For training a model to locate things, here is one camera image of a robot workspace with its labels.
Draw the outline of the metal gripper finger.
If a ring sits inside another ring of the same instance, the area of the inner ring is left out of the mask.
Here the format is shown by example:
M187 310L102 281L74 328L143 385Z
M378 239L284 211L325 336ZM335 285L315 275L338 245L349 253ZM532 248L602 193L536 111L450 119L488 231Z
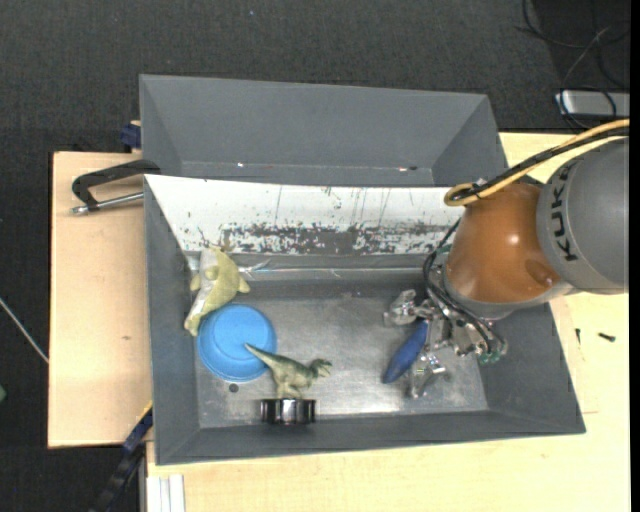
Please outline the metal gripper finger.
M433 351L421 351L408 371L406 396L418 399L437 381L447 381L448 370Z
M402 291L383 313L383 324L387 327L406 326L417 319L428 317L428 308L415 302L416 291Z

